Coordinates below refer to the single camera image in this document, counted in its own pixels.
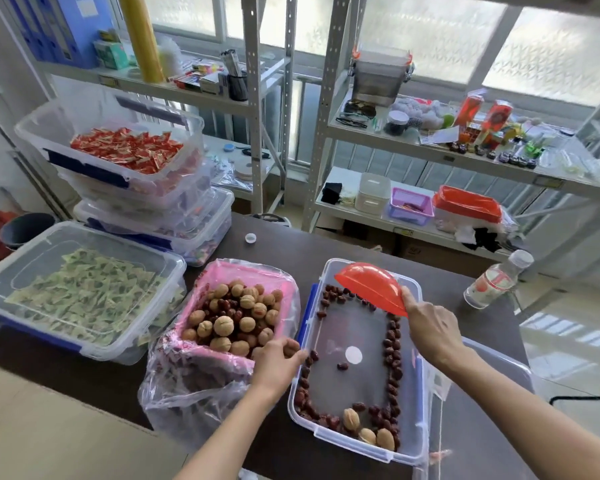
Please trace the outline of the pink plastic basket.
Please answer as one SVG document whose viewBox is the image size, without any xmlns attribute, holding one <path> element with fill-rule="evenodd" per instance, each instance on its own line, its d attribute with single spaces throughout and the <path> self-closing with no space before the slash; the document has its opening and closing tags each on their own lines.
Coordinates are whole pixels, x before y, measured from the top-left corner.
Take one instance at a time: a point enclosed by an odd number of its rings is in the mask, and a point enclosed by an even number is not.
<svg viewBox="0 0 600 480">
<path fill-rule="evenodd" d="M 299 289 L 291 275 L 221 258 L 197 277 L 160 344 L 173 358 L 210 359 L 228 372 L 250 374 L 253 354 L 272 339 L 294 338 L 300 322 Z"/>
</svg>

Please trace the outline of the white tape roll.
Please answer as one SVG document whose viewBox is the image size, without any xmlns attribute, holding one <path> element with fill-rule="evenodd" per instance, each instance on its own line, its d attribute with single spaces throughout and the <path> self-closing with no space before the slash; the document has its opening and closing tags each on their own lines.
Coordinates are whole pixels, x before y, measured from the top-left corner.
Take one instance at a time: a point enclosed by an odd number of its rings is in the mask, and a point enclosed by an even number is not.
<svg viewBox="0 0 600 480">
<path fill-rule="evenodd" d="M 264 181 L 271 170 L 271 165 L 261 162 L 261 180 Z M 252 182 L 254 176 L 253 165 L 251 161 L 236 161 L 233 164 L 233 177 L 239 182 Z"/>
</svg>

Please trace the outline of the clear plastic bag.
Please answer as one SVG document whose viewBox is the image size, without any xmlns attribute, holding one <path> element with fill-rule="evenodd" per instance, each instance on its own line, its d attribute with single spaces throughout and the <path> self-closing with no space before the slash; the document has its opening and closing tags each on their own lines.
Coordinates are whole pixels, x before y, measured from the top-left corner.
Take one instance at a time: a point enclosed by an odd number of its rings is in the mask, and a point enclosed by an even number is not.
<svg viewBox="0 0 600 480">
<path fill-rule="evenodd" d="M 139 403 L 155 431 L 196 450 L 244 396 L 253 370 L 250 374 L 231 373 L 212 365 L 210 359 L 173 358 L 164 350 L 160 339 L 173 328 L 191 296 L 192 290 L 172 324 L 149 348 Z"/>
</svg>

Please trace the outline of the row of small dark bottles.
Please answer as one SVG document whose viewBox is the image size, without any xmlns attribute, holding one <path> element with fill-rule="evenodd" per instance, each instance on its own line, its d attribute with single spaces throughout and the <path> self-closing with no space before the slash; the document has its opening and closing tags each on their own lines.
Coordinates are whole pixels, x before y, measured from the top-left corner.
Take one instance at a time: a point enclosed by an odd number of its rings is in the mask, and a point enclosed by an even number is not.
<svg viewBox="0 0 600 480">
<path fill-rule="evenodd" d="M 536 169 L 537 167 L 537 160 L 517 155 L 510 150 L 498 150 L 499 145 L 490 147 L 482 146 L 480 144 L 453 142 L 447 143 L 446 146 L 451 152 L 461 155 L 468 155 L 471 153 L 477 157 L 487 159 L 492 162 L 499 162 L 502 164 L 508 164 L 510 166 L 527 168 L 531 170 Z"/>
</svg>

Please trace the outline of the heap of walnuts and dates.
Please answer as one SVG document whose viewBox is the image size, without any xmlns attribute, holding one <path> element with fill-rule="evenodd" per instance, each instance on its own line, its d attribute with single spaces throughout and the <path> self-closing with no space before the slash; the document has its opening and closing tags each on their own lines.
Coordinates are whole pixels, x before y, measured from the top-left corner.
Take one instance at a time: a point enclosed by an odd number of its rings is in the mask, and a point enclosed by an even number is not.
<svg viewBox="0 0 600 480">
<path fill-rule="evenodd" d="M 241 279 L 204 284 L 179 338 L 187 345 L 253 360 L 274 337 L 285 298 L 281 288 Z"/>
</svg>

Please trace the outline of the clear bin of green candies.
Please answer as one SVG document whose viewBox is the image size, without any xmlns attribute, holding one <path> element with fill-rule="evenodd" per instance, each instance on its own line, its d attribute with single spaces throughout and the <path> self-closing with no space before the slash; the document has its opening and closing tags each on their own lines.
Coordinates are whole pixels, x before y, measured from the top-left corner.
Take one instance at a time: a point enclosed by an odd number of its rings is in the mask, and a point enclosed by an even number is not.
<svg viewBox="0 0 600 480">
<path fill-rule="evenodd" d="M 166 278 L 158 296 L 109 346 L 48 331 L 15 315 L 15 306 L 5 302 L 13 291 L 30 285 L 37 276 L 58 271 L 64 264 L 63 256 L 80 248 L 95 250 L 106 257 L 138 262 Z M 187 294 L 184 281 L 186 268 L 184 259 L 174 253 L 155 250 L 74 221 L 58 223 L 0 262 L 0 325 L 23 331 L 95 361 L 133 365 L 142 358 L 151 341 L 175 318 Z"/>
</svg>

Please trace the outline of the person's left forearm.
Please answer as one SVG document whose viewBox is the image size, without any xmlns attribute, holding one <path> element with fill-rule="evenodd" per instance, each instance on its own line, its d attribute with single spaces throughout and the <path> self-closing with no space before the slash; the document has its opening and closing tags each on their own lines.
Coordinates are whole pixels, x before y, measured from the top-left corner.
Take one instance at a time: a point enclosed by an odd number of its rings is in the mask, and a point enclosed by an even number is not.
<svg viewBox="0 0 600 480">
<path fill-rule="evenodd" d="M 173 480 L 237 480 L 259 428 L 287 387 L 251 386 Z"/>
</svg>

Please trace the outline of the clear bin of red packets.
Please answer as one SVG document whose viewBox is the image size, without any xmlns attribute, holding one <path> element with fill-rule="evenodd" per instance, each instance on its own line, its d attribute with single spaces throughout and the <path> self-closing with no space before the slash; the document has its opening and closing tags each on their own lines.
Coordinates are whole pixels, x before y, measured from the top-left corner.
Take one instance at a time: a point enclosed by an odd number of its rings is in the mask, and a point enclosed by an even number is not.
<svg viewBox="0 0 600 480">
<path fill-rule="evenodd" d="M 205 157 L 204 126 L 204 120 L 196 114 L 120 91 L 94 94 L 81 91 L 53 99 L 33 110 L 16 124 L 15 131 L 56 168 L 127 188 L 129 184 L 153 187 L 168 177 L 189 175 L 198 170 Z M 170 131 L 171 138 L 184 146 L 154 175 L 145 175 L 70 147 L 72 138 L 93 128 L 116 130 L 121 127 L 152 135 Z"/>
</svg>

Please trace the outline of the dark grey bucket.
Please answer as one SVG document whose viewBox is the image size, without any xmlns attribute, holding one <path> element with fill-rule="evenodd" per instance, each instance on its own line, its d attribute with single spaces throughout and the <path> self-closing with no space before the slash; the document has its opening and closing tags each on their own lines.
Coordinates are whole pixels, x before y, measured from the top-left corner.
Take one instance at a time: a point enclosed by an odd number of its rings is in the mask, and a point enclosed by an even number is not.
<svg viewBox="0 0 600 480">
<path fill-rule="evenodd" d="M 1 227 L 0 242 L 8 250 L 15 251 L 54 226 L 57 222 L 56 217 L 44 212 L 23 214 L 13 218 Z"/>
</svg>

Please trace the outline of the person's left hand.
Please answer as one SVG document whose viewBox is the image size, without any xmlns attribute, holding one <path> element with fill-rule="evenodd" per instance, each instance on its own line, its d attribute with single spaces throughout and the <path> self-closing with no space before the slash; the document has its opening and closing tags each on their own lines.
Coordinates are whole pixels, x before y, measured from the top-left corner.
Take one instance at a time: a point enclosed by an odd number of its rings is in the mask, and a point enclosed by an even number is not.
<svg viewBox="0 0 600 480">
<path fill-rule="evenodd" d="M 282 337 L 272 339 L 259 350 L 251 379 L 250 390 L 255 391 L 259 399 L 272 406 L 288 389 L 298 370 L 286 370 L 284 356 L 291 356 L 302 349 L 294 339 Z"/>
</svg>

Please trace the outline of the blue file folders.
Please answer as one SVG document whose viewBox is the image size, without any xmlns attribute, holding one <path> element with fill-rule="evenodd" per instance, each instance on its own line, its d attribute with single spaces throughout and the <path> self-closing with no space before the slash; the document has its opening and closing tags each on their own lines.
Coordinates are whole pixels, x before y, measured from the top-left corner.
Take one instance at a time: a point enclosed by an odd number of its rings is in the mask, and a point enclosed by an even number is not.
<svg viewBox="0 0 600 480">
<path fill-rule="evenodd" d="M 6 0 L 37 61 L 81 69 L 101 66 L 94 42 L 113 28 L 109 0 Z"/>
</svg>

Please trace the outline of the container with red lid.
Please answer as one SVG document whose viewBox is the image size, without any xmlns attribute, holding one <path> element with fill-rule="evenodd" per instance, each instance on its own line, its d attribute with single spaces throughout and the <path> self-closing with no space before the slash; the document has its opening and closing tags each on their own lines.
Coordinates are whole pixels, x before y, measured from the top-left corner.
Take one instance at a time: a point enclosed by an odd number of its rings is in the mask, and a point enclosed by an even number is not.
<svg viewBox="0 0 600 480">
<path fill-rule="evenodd" d="M 503 211 L 500 204 L 481 194 L 442 185 L 432 197 L 433 222 L 446 233 L 456 233 L 461 228 L 487 228 L 503 233 Z"/>
</svg>

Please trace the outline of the purple plastic basket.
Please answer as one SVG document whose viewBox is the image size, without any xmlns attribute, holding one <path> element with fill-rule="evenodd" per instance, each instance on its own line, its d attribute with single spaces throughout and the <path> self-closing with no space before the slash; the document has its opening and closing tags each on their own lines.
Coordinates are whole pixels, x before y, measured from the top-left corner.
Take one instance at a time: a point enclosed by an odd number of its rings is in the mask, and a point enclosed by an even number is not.
<svg viewBox="0 0 600 480">
<path fill-rule="evenodd" d="M 425 226 L 434 217 L 432 198 L 425 194 L 394 187 L 386 214 L 387 217 L 403 223 Z"/>
</svg>

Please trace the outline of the clear water bottle red label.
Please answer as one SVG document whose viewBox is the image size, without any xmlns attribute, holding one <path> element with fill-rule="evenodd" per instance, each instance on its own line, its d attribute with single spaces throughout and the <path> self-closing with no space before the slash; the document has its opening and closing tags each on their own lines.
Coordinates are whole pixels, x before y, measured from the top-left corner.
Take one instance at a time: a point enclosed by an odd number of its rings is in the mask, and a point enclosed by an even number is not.
<svg viewBox="0 0 600 480">
<path fill-rule="evenodd" d="M 521 272 L 534 263 L 525 250 L 516 250 L 506 261 L 490 266 L 465 291 L 464 299 L 476 309 L 484 309 L 517 284 Z"/>
</svg>

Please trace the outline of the grey metal shelf rack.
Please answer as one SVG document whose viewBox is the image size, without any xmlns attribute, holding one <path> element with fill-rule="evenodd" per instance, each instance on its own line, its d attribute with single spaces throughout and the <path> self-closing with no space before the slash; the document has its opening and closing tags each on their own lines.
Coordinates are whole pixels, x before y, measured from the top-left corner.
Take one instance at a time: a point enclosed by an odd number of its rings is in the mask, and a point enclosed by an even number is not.
<svg viewBox="0 0 600 480">
<path fill-rule="evenodd" d="M 361 144 L 375 150 L 393 152 L 432 164 L 444 164 L 454 169 L 474 171 L 478 174 L 504 178 L 528 184 L 540 189 L 561 191 L 589 200 L 589 204 L 598 206 L 592 216 L 558 247 L 551 250 L 532 265 L 530 273 L 541 270 L 565 258 L 576 250 L 592 235 L 589 231 L 600 232 L 600 185 L 589 180 L 550 175 L 531 169 L 506 166 L 478 157 L 474 154 L 449 151 L 446 146 L 431 144 L 412 144 L 400 137 L 375 133 L 371 127 L 362 130 L 353 129 L 336 121 L 340 107 L 349 89 L 353 76 L 349 72 L 349 63 L 353 48 L 357 46 L 367 0 L 334 0 L 329 23 L 329 38 L 322 72 L 322 85 L 319 110 L 315 126 L 313 157 L 309 173 L 309 192 L 304 204 L 302 230 L 312 232 L 322 210 L 319 195 L 326 181 L 325 171 L 332 164 L 335 144 L 346 142 Z"/>
<path fill-rule="evenodd" d="M 18 35 L 15 19 L 6 0 L 0 0 L 5 8 L 7 27 Z M 285 174 L 284 157 L 280 157 L 277 147 L 272 144 L 262 117 L 262 100 L 270 87 L 278 83 L 288 89 L 293 81 L 292 61 L 294 58 L 294 38 L 296 22 L 296 0 L 286 0 L 283 17 L 287 31 L 285 54 L 280 55 L 270 67 L 262 67 L 260 60 L 260 30 L 267 0 L 233 0 L 241 11 L 241 22 L 233 20 L 242 28 L 242 45 L 232 44 L 227 38 L 231 20 L 226 17 L 228 4 L 225 0 L 145 0 L 157 41 L 160 63 L 166 81 L 160 84 L 144 82 L 136 63 L 125 22 L 118 0 L 109 0 L 113 28 L 100 32 L 101 40 L 123 44 L 129 58 L 130 67 L 124 70 L 110 70 L 102 67 L 81 69 L 74 66 L 37 61 L 32 55 L 35 68 L 46 74 L 67 77 L 78 81 L 80 87 L 66 95 L 45 95 L 42 102 L 33 103 L 32 109 L 25 110 L 17 117 L 16 124 L 33 110 L 49 101 L 71 96 L 81 91 L 100 93 L 120 91 L 151 102 L 171 101 L 182 106 L 236 115 L 248 124 L 249 144 L 253 165 L 253 189 L 251 190 L 252 211 L 263 211 L 263 191 L 261 180 L 262 145 L 265 144 L 280 176 Z M 229 98 L 226 76 L 248 77 L 248 101 L 236 102 Z"/>
</svg>

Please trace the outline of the clear plastic bin lid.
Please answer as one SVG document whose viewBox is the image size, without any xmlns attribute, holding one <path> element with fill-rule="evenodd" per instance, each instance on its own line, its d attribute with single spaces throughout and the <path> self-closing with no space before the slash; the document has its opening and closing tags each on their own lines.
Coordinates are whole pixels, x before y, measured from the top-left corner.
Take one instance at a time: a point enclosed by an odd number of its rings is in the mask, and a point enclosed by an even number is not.
<svg viewBox="0 0 600 480">
<path fill-rule="evenodd" d="M 420 480 L 537 480 L 522 436 L 542 409 L 530 371 L 469 339 L 434 371 L 430 452 Z"/>
</svg>

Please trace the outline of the red snack pouch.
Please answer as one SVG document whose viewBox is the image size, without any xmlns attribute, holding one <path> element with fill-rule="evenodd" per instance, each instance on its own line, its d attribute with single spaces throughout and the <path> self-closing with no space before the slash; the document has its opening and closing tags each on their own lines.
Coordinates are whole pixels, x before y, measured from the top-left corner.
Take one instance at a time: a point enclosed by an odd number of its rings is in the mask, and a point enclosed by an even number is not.
<svg viewBox="0 0 600 480">
<path fill-rule="evenodd" d="M 454 126 L 465 128 L 471 124 L 484 102 L 483 91 L 471 91 L 459 107 Z"/>
<path fill-rule="evenodd" d="M 481 131 L 499 132 L 512 114 L 513 106 L 506 100 L 496 100 L 481 124 Z"/>
</svg>

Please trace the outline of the red plastic scoop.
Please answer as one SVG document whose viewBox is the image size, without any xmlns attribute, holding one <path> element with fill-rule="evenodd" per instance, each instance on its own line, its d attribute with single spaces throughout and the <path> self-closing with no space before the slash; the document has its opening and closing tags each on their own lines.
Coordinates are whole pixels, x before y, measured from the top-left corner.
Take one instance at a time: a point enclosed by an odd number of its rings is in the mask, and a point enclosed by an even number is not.
<svg viewBox="0 0 600 480">
<path fill-rule="evenodd" d="M 335 280 L 361 299 L 387 313 L 407 317 L 401 285 L 393 275 L 373 264 L 354 262 L 335 274 Z"/>
</svg>

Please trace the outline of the clear bin with blue latches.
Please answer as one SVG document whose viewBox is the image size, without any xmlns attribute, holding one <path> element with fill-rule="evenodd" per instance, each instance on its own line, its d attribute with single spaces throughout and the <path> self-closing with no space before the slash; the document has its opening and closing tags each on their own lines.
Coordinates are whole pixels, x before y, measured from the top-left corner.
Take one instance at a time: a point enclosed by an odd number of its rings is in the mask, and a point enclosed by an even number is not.
<svg viewBox="0 0 600 480">
<path fill-rule="evenodd" d="M 352 261 L 329 259 L 298 341 L 312 355 L 290 389 L 291 419 L 314 437 L 383 463 L 419 467 L 429 450 L 430 389 L 405 317 L 341 285 Z"/>
</svg>

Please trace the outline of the bag of white cotton balls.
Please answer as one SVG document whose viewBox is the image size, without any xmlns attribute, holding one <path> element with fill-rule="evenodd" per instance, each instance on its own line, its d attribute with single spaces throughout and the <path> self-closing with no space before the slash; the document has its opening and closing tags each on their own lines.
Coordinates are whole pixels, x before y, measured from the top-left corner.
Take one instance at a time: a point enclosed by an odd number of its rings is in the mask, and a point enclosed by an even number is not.
<svg viewBox="0 0 600 480">
<path fill-rule="evenodd" d="M 421 130 L 439 130 L 443 128 L 446 104 L 439 100 L 428 100 L 414 97 L 398 97 L 389 110 L 400 111 L 409 117 L 409 124 Z"/>
</svg>

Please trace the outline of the black jar white lid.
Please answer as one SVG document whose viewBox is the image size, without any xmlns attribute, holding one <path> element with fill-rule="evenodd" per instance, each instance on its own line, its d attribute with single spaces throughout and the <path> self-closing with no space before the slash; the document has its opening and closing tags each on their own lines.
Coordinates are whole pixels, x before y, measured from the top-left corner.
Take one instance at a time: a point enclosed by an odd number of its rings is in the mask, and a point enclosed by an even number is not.
<svg viewBox="0 0 600 480">
<path fill-rule="evenodd" d="M 403 111 L 391 110 L 387 113 L 383 131 L 392 137 L 403 135 L 409 124 L 409 115 Z"/>
</svg>

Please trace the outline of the pile of red dates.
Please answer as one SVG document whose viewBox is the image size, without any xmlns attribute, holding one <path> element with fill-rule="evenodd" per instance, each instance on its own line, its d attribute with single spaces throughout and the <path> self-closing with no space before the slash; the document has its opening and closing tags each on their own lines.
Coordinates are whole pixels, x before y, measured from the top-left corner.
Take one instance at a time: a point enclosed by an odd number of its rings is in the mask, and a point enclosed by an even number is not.
<svg viewBox="0 0 600 480">
<path fill-rule="evenodd" d="M 303 420 L 336 436 L 358 439 L 342 425 L 342 413 L 353 408 L 360 428 L 375 433 L 387 428 L 400 448 L 399 389 L 404 377 L 399 325 L 392 315 L 348 289 L 326 285 L 317 303 L 309 356 L 301 367 L 293 411 Z"/>
</svg>

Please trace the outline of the white lunch box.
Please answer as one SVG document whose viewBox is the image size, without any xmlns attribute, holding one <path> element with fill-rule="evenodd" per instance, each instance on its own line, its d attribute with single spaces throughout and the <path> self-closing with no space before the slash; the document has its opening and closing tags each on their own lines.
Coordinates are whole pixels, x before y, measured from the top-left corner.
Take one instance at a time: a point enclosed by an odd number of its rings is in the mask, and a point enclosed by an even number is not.
<svg viewBox="0 0 600 480">
<path fill-rule="evenodd" d="M 354 208 L 364 214 L 382 217 L 392 195 L 392 181 L 384 176 L 362 173 Z"/>
</svg>

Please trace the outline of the pile of green wrapped candies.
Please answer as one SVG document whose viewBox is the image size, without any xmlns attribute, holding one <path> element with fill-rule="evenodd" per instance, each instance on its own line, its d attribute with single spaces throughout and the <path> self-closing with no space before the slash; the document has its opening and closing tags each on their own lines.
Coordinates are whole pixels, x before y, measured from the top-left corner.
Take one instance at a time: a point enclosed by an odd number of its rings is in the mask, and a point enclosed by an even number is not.
<svg viewBox="0 0 600 480">
<path fill-rule="evenodd" d="M 5 302 L 15 315 L 48 331 L 99 346 L 109 346 L 158 296 L 166 278 L 144 265 L 80 248 L 64 264 Z"/>
</svg>

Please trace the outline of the clear storage bin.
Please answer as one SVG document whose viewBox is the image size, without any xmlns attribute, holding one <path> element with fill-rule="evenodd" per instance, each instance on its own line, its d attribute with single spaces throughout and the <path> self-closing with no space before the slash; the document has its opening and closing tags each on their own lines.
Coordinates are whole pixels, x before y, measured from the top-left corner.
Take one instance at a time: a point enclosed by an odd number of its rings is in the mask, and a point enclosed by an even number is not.
<svg viewBox="0 0 600 480">
<path fill-rule="evenodd" d="M 174 227 L 206 209 L 214 197 L 211 179 L 215 167 L 212 160 L 204 158 L 194 173 L 168 177 L 153 187 L 117 187 L 63 168 L 59 175 L 80 195 L 86 205 L 84 212 L 113 225 L 154 231 Z"/>
<path fill-rule="evenodd" d="M 155 250 L 175 253 L 188 265 L 201 267 L 215 252 L 232 225 L 234 200 L 230 190 L 213 187 L 200 210 L 192 210 L 161 228 L 128 217 L 117 217 L 86 201 L 78 203 L 74 211 L 78 220 L 95 230 Z"/>
</svg>

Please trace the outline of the black pen cup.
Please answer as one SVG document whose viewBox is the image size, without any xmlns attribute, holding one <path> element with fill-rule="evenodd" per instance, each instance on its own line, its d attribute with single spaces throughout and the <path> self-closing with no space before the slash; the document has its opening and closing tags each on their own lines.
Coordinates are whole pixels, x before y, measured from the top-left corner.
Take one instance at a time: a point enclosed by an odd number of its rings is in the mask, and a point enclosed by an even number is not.
<svg viewBox="0 0 600 480">
<path fill-rule="evenodd" d="M 229 98 L 236 102 L 247 102 L 248 101 L 248 77 L 246 73 L 242 73 L 240 76 L 227 75 L 227 87 Z"/>
</svg>

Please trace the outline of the yellow roll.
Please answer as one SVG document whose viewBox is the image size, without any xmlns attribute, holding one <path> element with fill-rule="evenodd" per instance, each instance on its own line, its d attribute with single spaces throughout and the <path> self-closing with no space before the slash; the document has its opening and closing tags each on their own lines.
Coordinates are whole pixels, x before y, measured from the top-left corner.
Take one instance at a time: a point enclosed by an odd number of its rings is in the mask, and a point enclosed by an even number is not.
<svg viewBox="0 0 600 480">
<path fill-rule="evenodd" d="M 157 41 L 145 0 L 118 0 L 118 3 L 142 80 L 152 84 L 165 82 Z"/>
</svg>

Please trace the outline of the green box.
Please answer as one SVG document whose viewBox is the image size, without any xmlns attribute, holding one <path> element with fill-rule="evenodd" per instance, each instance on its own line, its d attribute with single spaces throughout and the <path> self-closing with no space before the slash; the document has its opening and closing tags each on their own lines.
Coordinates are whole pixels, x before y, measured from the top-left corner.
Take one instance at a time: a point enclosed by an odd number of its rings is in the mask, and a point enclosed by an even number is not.
<svg viewBox="0 0 600 480">
<path fill-rule="evenodd" d="M 129 58 L 122 43 L 96 40 L 93 42 L 98 65 L 110 70 L 124 70 L 130 67 Z"/>
</svg>

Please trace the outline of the person's right forearm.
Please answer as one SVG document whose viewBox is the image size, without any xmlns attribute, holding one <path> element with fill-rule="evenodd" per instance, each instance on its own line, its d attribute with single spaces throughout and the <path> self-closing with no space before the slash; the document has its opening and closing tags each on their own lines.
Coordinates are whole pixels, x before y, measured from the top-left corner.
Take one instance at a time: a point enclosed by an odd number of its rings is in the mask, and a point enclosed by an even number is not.
<svg viewBox="0 0 600 480">
<path fill-rule="evenodd" d="M 466 347 L 463 358 L 444 375 L 481 407 L 538 480 L 600 480 L 600 438 L 492 368 L 474 350 Z"/>
</svg>

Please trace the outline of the person's right hand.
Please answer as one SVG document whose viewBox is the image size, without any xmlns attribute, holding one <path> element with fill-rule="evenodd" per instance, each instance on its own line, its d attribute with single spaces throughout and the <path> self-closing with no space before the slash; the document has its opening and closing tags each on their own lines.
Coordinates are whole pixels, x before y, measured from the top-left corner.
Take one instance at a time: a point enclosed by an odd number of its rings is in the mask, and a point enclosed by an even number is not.
<svg viewBox="0 0 600 480">
<path fill-rule="evenodd" d="M 408 319 L 409 335 L 420 354 L 437 370 L 448 373 L 466 352 L 457 318 L 443 306 L 417 301 L 415 317 Z"/>
</svg>

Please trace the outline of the clear container with orange latches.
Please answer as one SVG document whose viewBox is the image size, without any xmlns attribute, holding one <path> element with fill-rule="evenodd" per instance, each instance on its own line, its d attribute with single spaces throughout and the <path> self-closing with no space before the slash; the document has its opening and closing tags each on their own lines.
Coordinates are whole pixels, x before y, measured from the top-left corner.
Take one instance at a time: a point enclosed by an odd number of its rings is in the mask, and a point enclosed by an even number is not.
<svg viewBox="0 0 600 480">
<path fill-rule="evenodd" d="M 414 70 L 410 49 L 357 44 L 352 49 L 349 65 L 349 75 L 353 78 L 351 98 L 389 108 Z"/>
</svg>

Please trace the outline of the pile of red snack packets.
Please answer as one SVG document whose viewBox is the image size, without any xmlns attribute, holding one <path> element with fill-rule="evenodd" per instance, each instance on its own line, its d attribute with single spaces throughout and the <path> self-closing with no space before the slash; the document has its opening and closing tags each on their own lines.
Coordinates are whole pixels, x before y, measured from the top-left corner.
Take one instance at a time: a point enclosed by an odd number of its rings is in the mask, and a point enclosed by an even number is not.
<svg viewBox="0 0 600 480">
<path fill-rule="evenodd" d="M 121 127 L 116 130 L 93 128 L 72 138 L 70 147 L 127 169 L 154 175 L 183 148 L 171 132 L 152 135 Z"/>
</svg>

